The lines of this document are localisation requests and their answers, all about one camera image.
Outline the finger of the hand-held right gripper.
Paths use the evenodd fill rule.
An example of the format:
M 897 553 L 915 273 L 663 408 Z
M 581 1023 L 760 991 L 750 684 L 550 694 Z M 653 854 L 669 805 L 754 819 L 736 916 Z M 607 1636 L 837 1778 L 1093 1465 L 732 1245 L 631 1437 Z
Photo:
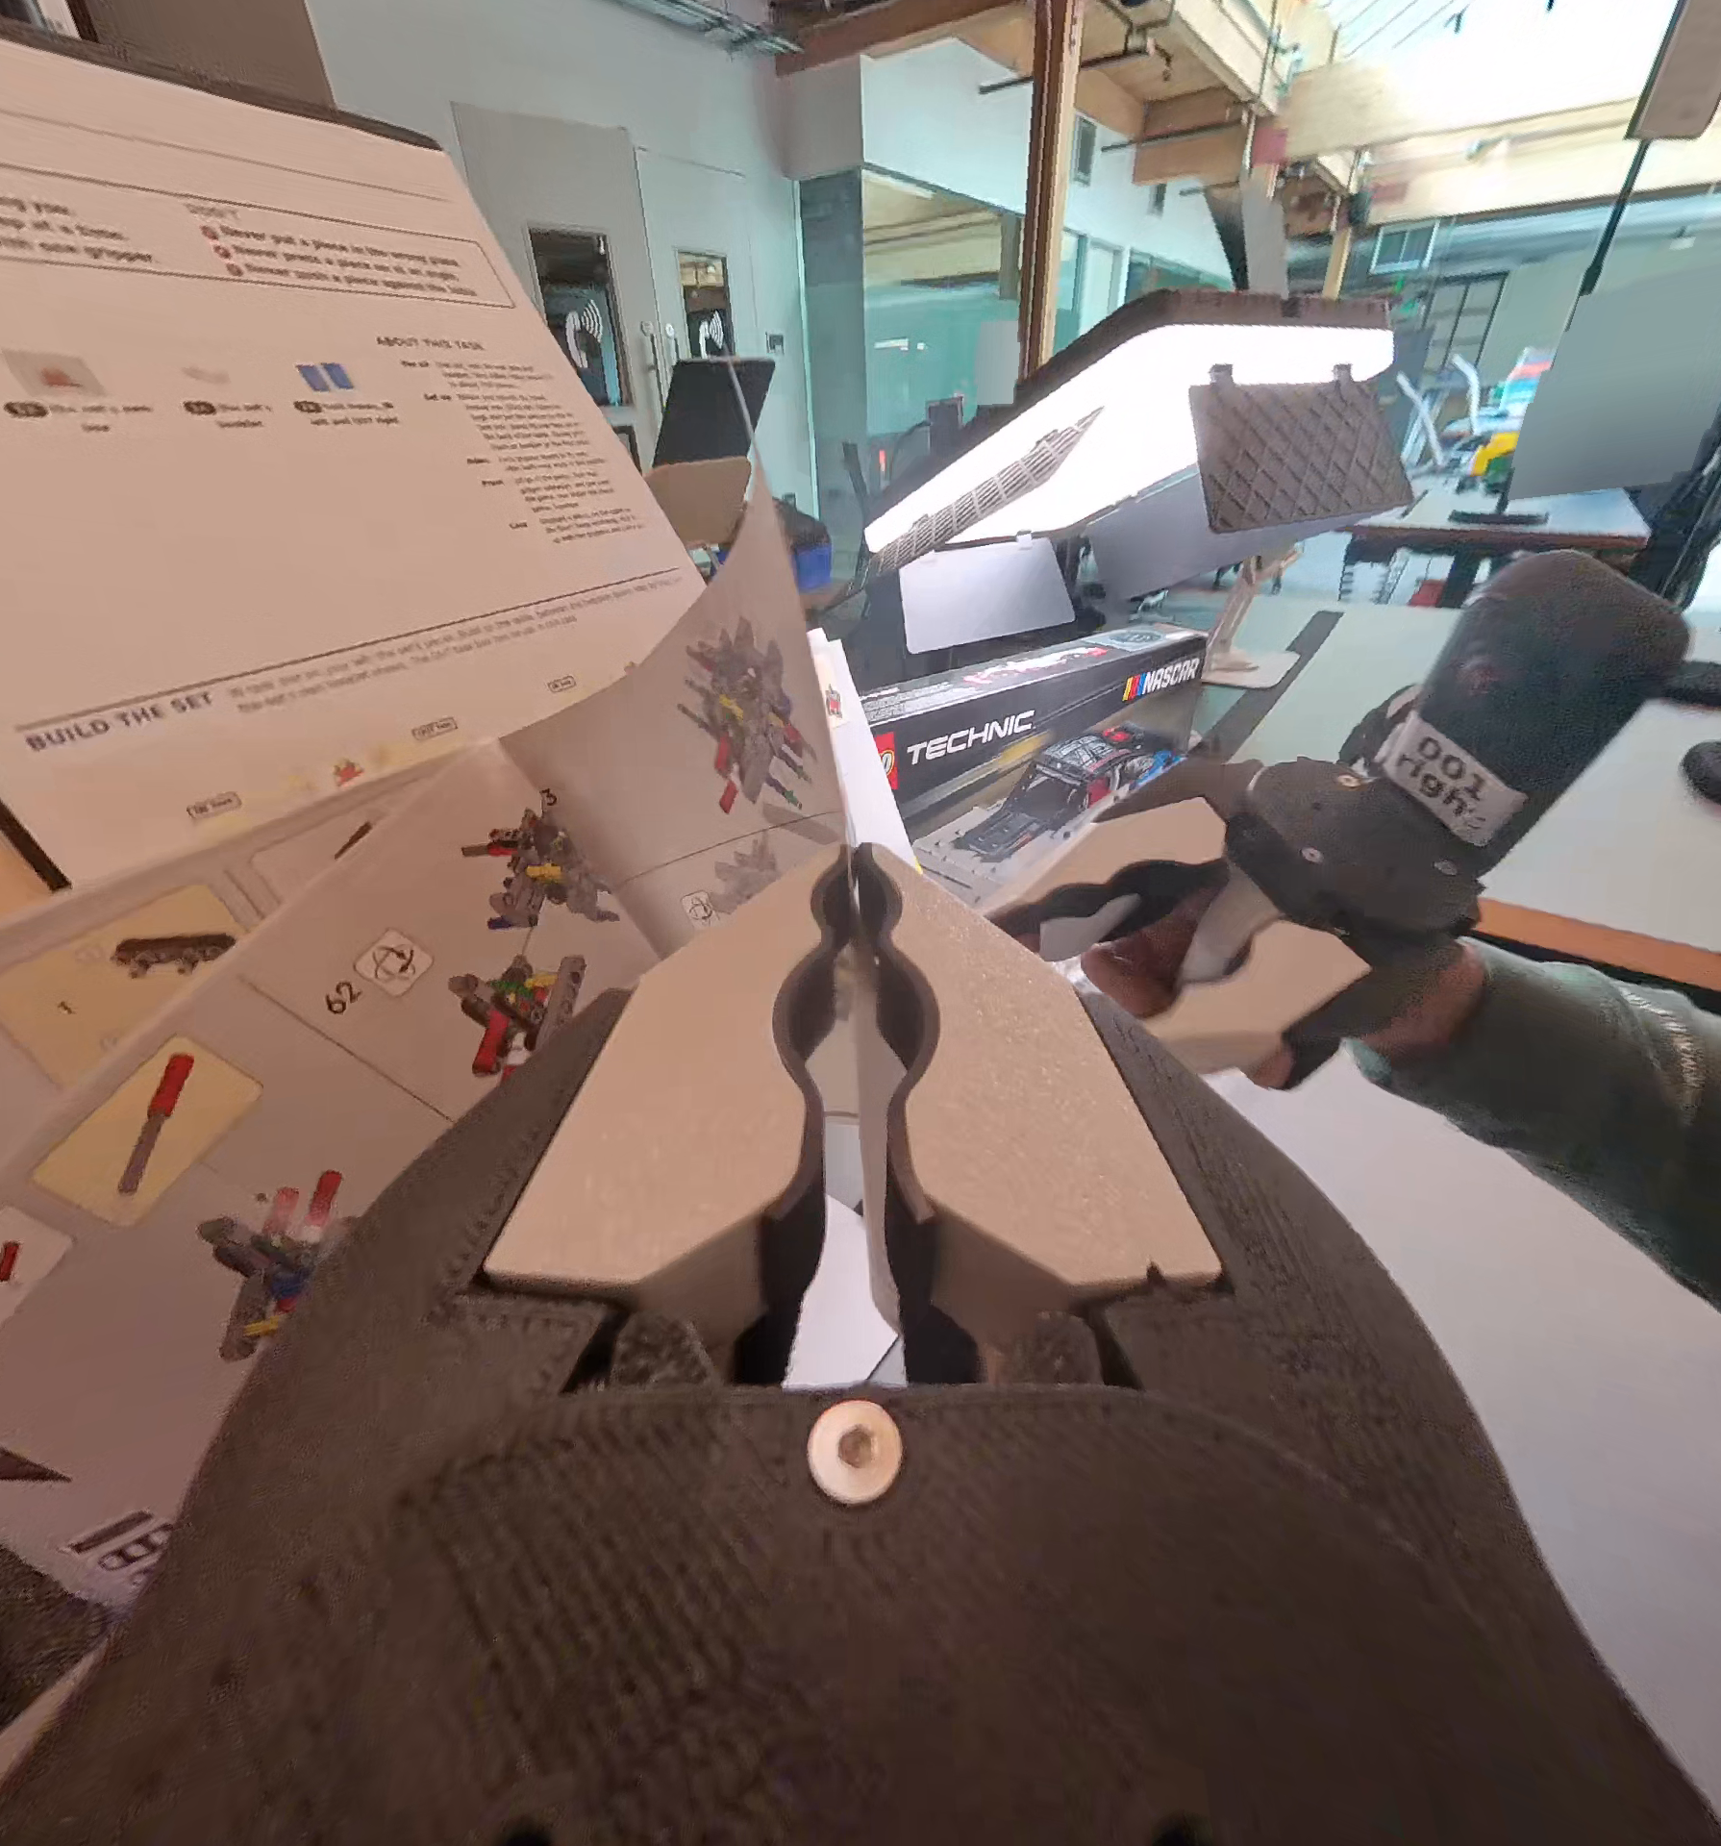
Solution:
M 1224 821 L 1202 799 L 1089 825 L 988 910 L 988 922 L 1043 959 L 1141 949 L 1186 951 L 1228 880 Z
M 1252 1070 L 1369 971 L 1341 936 L 1289 920 L 1230 872 L 1196 924 L 1172 1003 L 1146 1027 L 1198 1074 Z

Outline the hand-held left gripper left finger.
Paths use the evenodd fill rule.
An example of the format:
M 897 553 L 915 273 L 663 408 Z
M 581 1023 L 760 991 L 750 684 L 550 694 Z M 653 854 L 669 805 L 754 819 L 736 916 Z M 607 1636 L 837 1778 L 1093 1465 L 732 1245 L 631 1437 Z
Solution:
M 817 846 L 667 955 L 492 1245 L 494 1287 L 685 1322 L 728 1372 L 784 1372 L 827 1241 L 827 1110 L 849 846 Z

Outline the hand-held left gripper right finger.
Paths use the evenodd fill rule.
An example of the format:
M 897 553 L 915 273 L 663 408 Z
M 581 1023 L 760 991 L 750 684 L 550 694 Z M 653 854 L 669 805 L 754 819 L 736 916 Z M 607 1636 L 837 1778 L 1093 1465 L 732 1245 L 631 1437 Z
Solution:
M 873 1296 L 907 1356 L 1006 1356 L 1039 1318 L 1222 1261 L 1077 989 L 879 844 L 857 850 Z

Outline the lego instruction booklet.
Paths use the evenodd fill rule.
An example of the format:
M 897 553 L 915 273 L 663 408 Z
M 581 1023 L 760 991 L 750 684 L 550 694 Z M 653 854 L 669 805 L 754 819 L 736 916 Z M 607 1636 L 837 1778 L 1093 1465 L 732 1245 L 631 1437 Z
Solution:
M 758 501 L 623 678 L 395 797 L 0 928 L 0 1552 L 135 1602 L 318 1269 L 583 1003 L 764 924 L 845 844 L 782 519 Z

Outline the person's right forearm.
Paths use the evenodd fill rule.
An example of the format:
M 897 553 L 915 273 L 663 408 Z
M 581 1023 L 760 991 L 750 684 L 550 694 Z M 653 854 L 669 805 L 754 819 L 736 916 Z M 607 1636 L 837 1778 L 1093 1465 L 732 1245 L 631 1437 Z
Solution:
M 1484 944 L 1351 1041 L 1363 1074 L 1565 1191 L 1721 1312 L 1721 1017 Z

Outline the black lego set box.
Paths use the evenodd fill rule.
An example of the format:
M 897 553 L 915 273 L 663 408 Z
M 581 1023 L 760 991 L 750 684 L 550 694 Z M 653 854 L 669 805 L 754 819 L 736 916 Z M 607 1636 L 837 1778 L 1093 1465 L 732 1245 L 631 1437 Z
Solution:
M 1208 646 L 1139 622 L 865 694 L 920 870 L 976 910 L 1006 902 L 1184 759 Z

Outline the person's right hand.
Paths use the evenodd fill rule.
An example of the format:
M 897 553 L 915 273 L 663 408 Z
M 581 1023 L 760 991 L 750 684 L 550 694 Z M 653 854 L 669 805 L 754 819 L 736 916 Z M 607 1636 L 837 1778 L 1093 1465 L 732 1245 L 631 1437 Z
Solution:
M 1095 989 L 1139 1019 L 1156 1017 L 1186 985 L 1186 961 L 1206 894 L 1164 920 L 1085 955 Z M 1454 1062 L 1480 1031 L 1505 957 L 1484 940 L 1458 940 L 1426 955 L 1376 963 L 1325 1005 L 1321 1027 L 1285 1035 L 1252 1070 L 1263 1088 L 1293 1090 L 1341 1049 L 1355 1049 L 1388 1070 L 1430 1072 Z

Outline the pale wooden stand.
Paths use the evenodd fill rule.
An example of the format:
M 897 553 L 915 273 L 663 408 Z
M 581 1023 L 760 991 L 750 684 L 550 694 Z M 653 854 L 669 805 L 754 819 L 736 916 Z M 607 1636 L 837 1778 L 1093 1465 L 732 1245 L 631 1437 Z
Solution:
M 1238 575 L 1232 581 L 1218 620 L 1208 636 L 1202 670 L 1204 684 L 1238 690 L 1277 688 L 1301 664 L 1301 656 L 1293 650 L 1258 656 L 1240 646 L 1244 616 L 1256 602 L 1263 581 L 1267 579 L 1273 589 L 1279 589 L 1285 569 L 1295 563 L 1299 555 L 1301 547 L 1291 545 L 1283 553 L 1256 553 L 1238 567 Z

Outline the white diffuser panel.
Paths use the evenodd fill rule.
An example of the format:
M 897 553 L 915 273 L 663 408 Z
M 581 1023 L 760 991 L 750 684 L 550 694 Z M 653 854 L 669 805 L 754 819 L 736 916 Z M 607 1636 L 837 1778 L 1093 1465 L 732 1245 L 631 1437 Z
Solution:
M 1035 535 L 936 549 L 905 565 L 897 587 L 913 656 L 1055 630 L 1077 618 L 1057 545 Z

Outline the background wooden desk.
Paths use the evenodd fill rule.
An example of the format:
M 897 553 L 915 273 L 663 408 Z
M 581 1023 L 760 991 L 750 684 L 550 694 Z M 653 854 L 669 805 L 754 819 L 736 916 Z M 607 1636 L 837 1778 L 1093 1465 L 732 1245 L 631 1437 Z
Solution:
M 1406 557 L 1448 559 L 1436 606 L 1460 608 L 1484 571 L 1497 573 L 1515 557 L 1573 549 L 1626 571 L 1646 549 L 1652 529 L 1624 489 L 1543 495 L 1497 509 L 1501 495 L 1462 493 L 1438 484 L 1396 511 L 1357 519 L 1349 527 L 1337 593 L 1357 597 L 1357 571 L 1380 565 L 1376 602 L 1396 595 Z

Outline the bright studio light panel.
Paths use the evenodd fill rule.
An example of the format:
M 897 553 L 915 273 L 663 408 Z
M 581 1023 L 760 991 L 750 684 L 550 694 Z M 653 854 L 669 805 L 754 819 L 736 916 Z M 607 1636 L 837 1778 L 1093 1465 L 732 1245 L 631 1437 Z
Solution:
M 936 472 L 865 523 L 871 581 L 942 547 L 1049 541 L 1194 476 L 1190 388 L 1230 365 L 1240 382 L 1323 382 L 1345 363 L 1375 380 L 1396 355 L 1371 297 L 1170 287 L 1113 311 L 966 424 Z

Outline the black square panel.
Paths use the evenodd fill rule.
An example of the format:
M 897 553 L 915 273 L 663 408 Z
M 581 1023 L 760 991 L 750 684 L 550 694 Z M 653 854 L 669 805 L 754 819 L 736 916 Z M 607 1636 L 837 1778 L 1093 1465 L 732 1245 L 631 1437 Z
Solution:
M 752 458 L 774 372 L 774 357 L 677 361 L 651 466 Z

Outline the black light stand pole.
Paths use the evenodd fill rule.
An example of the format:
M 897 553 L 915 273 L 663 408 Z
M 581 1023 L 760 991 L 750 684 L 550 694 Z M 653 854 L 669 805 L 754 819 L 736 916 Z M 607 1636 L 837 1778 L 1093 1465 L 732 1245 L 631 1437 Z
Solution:
M 1626 127 L 1634 150 L 1581 279 L 1579 301 L 1603 277 L 1652 146 L 1662 140 L 1698 140 L 1719 105 L 1721 2 L 1678 2 Z

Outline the glass phone booth door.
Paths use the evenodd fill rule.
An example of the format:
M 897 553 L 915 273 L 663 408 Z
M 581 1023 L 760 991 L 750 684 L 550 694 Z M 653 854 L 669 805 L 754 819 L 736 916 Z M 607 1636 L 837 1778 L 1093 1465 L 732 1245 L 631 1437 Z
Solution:
M 683 305 L 683 357 L 734 357 L 734 291 L 728 255 L 679 248 L 675 271 Z
M 530 226 L 526 240 L 532 277 L 560 351 L 597 406 L 627 410 L 633 404 L 633 384 L 605 236 L 591 230 Z

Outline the wooden support post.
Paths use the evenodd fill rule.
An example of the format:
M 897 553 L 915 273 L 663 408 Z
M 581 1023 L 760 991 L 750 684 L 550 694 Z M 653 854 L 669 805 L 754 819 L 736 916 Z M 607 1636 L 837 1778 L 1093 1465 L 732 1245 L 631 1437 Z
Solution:
M 1028 198 L 1018 271 L 1018 378 L 1053 355 L 1063 202 L 1077 121 L 1085 4 L 1033 4 L 1033 91 Z

